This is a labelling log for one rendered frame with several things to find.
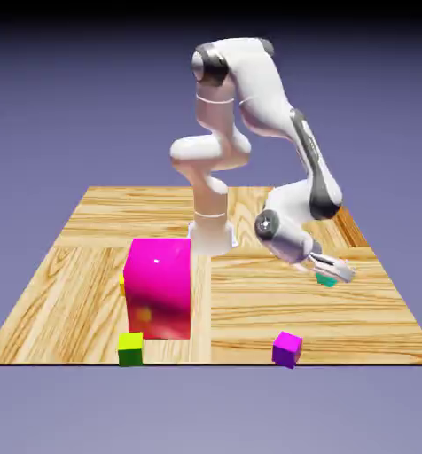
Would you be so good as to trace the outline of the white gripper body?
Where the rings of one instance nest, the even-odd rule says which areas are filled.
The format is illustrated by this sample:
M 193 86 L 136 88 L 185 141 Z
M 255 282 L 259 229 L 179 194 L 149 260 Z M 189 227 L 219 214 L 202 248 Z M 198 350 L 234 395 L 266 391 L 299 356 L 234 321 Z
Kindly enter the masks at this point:
M 348 262 L 325 254 L 310 253 L 312 270 L 334 280 L 349 283 L 356 275 L 356 270 Z

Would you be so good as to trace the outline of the small purple cube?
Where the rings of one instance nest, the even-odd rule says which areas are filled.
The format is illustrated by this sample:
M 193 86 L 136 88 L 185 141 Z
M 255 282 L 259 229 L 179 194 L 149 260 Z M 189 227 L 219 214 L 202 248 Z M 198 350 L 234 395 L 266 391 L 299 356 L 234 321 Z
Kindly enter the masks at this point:
M 301 337 L 280 332 L 272 345 L 272 362 L 293 369 L 301 357 L 302 343 Z

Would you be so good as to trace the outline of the small yellow-green cube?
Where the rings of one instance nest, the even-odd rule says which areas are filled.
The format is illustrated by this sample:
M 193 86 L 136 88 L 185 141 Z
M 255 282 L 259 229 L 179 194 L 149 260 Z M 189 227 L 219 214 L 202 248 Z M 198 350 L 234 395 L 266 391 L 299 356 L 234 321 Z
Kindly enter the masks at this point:
M 122 333 L 118 339 L 120 367 L 140 366 L 143 360 L 144 337 L 142 333 Z

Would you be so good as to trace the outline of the large magenta box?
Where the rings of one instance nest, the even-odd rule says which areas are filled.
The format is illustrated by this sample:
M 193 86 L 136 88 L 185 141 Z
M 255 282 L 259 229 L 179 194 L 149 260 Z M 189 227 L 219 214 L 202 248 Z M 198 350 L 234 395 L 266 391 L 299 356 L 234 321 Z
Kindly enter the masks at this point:
M 146 340 L 191 336 L 191 241 L 136 238 L 123 269 L 129 330 Z

